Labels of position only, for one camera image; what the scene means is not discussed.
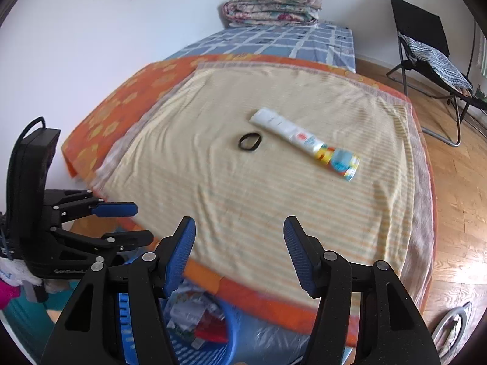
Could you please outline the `white printed tube package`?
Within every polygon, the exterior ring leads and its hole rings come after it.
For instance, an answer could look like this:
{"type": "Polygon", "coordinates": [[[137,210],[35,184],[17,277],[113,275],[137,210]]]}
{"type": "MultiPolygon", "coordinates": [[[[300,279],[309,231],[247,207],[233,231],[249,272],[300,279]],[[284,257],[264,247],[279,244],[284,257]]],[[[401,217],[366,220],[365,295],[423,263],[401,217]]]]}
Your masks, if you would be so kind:
{"type": "Polygon", "coordinates": [[[296,148],[310,155],[319,163],[350,181],[357,172],[360,158],[353,152],[329,146],[314,134],[287,120],[275,111],[262,108],[251,116],[249,121],[275,134],[296,148]]]}

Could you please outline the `blue plastic trash basket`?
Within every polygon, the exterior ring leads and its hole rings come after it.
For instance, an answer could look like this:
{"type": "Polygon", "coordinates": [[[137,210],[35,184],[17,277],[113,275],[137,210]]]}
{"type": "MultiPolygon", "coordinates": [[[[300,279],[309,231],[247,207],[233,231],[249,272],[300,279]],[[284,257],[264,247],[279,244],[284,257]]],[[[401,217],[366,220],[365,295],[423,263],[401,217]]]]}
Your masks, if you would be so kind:
{"type": "Polygon", "coordinates": [[[234,307],[188,280],[159,303],[180,364],[233,362],[240,329],[234,307]]]}

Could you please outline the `orange floral bed sheet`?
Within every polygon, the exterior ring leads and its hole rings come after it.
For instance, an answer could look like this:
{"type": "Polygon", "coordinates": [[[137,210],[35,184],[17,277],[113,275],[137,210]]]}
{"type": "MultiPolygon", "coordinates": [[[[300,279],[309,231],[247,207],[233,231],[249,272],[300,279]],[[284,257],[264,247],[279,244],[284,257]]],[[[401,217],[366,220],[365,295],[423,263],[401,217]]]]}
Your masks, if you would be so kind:
{"type": "MultiPolygon", "coordinates": [[[[213,54],[206,57],[196,56],[174,58],[149,64],[139,70],[138,73],[127,79],[121,86],[114,90],[113,93],[102,101],[102,103],[97,106],[76,127],[76,129],[73,130],[62,146],[62,153],[70,174],[83,180],[90,189],[108,200],[105,195],[100,194],[91,186],[91,179],[95,176],[96,170],[102,166],[110,147],[124,137],[130,129],[133,129],[141,118],[155,106],[161,96],[168,95],[170,86],[177,80],[182,79],[185,75],[194,72],[202,63],[232,63],[245,61],[295,64],[298,67],[310,66],[322,71],[336,70],[340,75],[351,73],[371,84],[377,85],[379,89],[391,96],[401,96],[405,101],[411,104],[409,98],[404,94],[371,78],[350,72],[344,68],[328,66],[326,64],[317,64],[301,59],[257,56],[255,54],[213,54]]],[[[436,240],[434,182],[426,143],[420,132],[417,115],[415,114],[413,107],[412,109],[417,129],[422,137],[422,145],[427,157],[428,171],[431,176],[430,184],[433,195],[434,233],[432,255],[433,266],[436,240]]],[[[239,149],[247,152],[257,150],[262,142],[263,132],[268,131],[256,126],[254,132],[244,134],[238,141],[239,149]]],[[[136,216],[133,218],[124,217],[120,220],[120,223],[122,227],[130,230],[143,228],[136,222],[135,218],[136,216]]],[[[208,292],[217,295],[217,297],[230,302],[251,315],[255,315],[256,317],[295,332],[307,334],[311,330],[317,308],[317,303],[313,299],[312,300],[315,303],[314,308],[299,308],[295,305],[287,305],[274,300],[261,299],[251,290],[245,289],[243,291],[244,303],[238,303],[237,295],[233,292],[233,284],[231,281],[208,269],[199,269],[192,258],[190,258],[184,274],[190,281],[193,281],[208,292]]],[[[431,285],[432,274],[433,270],[428,280],[428,287],[424,298],[421,302],[414,301],[419,308],[424,308],[425,306],[431,285]]]]}

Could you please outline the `striped yellow towel blanket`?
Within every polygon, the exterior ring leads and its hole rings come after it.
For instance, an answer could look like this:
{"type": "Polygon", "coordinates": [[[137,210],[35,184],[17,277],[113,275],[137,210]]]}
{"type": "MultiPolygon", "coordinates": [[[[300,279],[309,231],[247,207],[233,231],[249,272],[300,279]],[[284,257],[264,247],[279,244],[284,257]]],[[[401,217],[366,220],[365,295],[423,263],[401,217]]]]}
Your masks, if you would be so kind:
{"type": "Polygon", "coordinates": [[[243,291],[314,308],[283,238],[298,217],[323,247],[351,262],[391,264],[421,302],[432,273],[433,195],[413,109],[351,73],[259,61],[202,63],[170,86],[110,147],[91,186],[138,205],[136,222],[158,238],[181,217],[196,221],[191,258],[243,291]],[[262,108],[360,157],[345,180],[269,132],[239,149],[262,108]]]}

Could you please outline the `folded floral quilt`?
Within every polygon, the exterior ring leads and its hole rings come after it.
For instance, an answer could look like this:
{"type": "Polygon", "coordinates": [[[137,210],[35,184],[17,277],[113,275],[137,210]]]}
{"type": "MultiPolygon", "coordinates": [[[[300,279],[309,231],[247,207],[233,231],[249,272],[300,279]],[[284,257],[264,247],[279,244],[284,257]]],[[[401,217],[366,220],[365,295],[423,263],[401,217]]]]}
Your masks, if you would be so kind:
{"type": "Polygon", "coordinates": [[[316,26],[323,0],[228,0],[222,13],[231,26],[316,26]]]}

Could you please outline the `blue white striped cushion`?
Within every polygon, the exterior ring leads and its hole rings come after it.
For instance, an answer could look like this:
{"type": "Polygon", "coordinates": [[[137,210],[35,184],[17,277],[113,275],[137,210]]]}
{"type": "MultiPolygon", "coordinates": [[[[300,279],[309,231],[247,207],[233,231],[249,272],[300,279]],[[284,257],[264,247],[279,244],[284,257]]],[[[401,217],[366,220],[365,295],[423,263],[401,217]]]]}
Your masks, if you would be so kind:
{"type": "Polygon", "coordinates": [[[399,36],[405,42],[406,55],[416,66],[419,64],[427,65],[448,86],[457,89],[459,92],[472,94],[472,85],[445,54],[428,44],[401,33],[399,36]]]}

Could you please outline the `blue checked bed sheet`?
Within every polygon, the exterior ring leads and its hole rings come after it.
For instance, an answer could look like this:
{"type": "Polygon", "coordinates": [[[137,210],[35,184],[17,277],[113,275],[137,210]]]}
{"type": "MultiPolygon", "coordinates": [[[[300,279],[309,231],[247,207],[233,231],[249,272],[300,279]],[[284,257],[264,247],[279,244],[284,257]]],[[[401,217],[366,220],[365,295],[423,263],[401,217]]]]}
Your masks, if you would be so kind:
{"type": "Polygon", "coordinates": [[[356,71],[352,30],[329,22],[321,22],[316,27],[229,27],[182,48],[171,57],[206,54],[271,55],[356,71]]]}

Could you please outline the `black folding chair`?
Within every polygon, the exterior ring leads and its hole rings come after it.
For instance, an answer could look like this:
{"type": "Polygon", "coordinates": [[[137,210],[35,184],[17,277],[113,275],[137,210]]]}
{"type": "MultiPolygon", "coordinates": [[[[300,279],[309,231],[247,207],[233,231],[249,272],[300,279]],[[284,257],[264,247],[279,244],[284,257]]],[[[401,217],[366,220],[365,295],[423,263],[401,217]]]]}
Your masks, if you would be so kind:
{"type": "Polygon", "coordinates": [[[455,141],[426,127],[422,128],[422,132],[452,148],[457,148],[461,145],[461,123],[468,109],[473,106],[485,113],[486,94],[479,87],[474,87],[468,74],[462,73],[451,62],[447,36],[440,16],[405,0],[390,0],[390,2],[400,63],[386,73],[386,77],[401,84],[404,94],[407,94],[409,89],[413,89],[436,100],[445,99],[453,106],[454,121],[457,125],[455,141]],[[447,94],[435,96],[408,84],[406,74],[408,71],[420,74],[447,94]]]}

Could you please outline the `black clothes drying rack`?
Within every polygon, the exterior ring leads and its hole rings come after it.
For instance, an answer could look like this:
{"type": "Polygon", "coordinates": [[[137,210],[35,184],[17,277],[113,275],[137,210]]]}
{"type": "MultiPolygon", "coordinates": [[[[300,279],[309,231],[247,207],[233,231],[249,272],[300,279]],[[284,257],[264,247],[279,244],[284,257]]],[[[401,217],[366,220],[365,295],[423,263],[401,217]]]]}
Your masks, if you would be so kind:
{"type": "Polygon", "coordinates": [[[474,41],[469,78],[476,90],[486,96],[486,36],[474,22],[474,41]]]}

